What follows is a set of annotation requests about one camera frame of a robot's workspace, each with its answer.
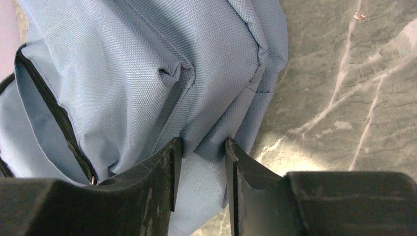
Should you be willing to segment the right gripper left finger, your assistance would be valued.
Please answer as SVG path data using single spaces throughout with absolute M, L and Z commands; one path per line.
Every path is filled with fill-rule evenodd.
M 52 178 L 0 180 L 3 236 L 165 236 L 175 209 L 182 143 L 99 185 Z

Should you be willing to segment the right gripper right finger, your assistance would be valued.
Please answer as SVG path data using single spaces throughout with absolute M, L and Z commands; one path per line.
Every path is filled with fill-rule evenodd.
M 414 236 L 417 184 L 398 172 L 289 172 L 281 177 L 225 141 L 234 236 Z

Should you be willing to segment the blue-grey backpack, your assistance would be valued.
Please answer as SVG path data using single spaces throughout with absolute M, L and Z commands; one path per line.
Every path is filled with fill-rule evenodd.
M 168 235 L 227 204 L 224 141 L 250 151 L 288 61 L 276 0 L 22 0 L 28 39 L 0 91 L 0 156 L 16 177 L 77 185 L 183 141 Z

